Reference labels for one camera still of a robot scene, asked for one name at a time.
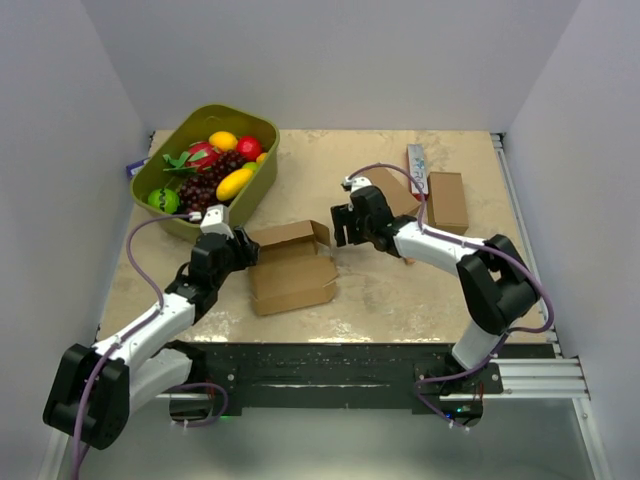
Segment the brown cardboard box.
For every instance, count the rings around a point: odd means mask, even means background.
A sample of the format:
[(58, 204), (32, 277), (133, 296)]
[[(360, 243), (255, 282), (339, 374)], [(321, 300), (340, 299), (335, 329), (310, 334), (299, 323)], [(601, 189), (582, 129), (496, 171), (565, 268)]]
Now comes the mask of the brown cardboard box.
[(249, 234), (259, 244), (259, 260), (249, 269), (252, 307), (267, 316), (330, 302), (338, 271), (330, 255), (329, 228), (313, 220)]

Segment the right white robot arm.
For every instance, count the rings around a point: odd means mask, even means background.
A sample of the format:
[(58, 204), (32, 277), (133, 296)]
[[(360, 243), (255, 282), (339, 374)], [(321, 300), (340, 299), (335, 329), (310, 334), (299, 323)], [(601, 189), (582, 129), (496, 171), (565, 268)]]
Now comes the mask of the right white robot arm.
[(343, 189), (349, 202), (331, 208), (338, 247), (370, 243), (382, 253), (417, 260), (458, 278), (470, 324), (448, 354), (441, 375), (452, 390), (469, 392), (512, 324), (540, 299), (531, 272), (504, 235), (469, 238), (427, 229), (409, 215), (395, 216), (380, 188), (364, 177), (344, 181)]

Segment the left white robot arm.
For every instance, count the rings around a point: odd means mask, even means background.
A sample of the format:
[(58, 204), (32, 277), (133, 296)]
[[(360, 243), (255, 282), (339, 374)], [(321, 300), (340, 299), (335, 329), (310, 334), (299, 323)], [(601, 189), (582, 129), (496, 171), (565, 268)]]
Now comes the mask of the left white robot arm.
[(227, 277), (257, 264), (260, 246), (236, 227), (204, 233), (157, 301), (127, 328), (92, 346), (74, 344), (61, 357), (42, 414), (46, 425), (104, 450), (129, 416), (179, 386), (200, 390), (207, 368), (171, 340), (217, 302)]

